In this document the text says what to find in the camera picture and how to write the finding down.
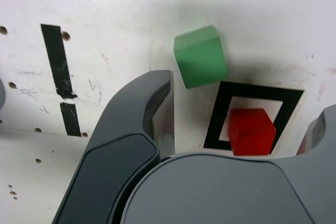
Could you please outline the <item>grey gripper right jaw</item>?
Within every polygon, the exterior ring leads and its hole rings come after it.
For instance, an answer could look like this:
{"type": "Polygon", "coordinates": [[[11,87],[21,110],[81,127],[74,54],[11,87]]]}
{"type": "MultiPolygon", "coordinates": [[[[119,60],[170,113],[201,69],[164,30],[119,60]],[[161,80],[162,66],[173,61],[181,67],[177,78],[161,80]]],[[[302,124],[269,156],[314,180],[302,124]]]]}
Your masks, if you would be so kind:
{"type": "Polygon", "coordinates": [[[320,142],[293,157],[176,155],[137,184],[122,223],[335,223],[335,106],[320,142]]]}

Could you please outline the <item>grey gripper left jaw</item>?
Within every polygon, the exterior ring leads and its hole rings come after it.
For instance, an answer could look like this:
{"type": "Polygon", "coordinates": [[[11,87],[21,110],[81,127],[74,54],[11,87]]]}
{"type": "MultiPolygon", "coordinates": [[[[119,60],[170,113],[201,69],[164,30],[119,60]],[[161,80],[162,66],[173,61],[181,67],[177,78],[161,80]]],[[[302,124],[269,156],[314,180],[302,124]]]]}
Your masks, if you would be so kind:
{"type": "Polygon", "coordinates": [[[169,70],[149,71],[118,91],[87,144],[54,223],[119,223],[137,183],[161,162],[152,119],[173,91],[169,70]]]}

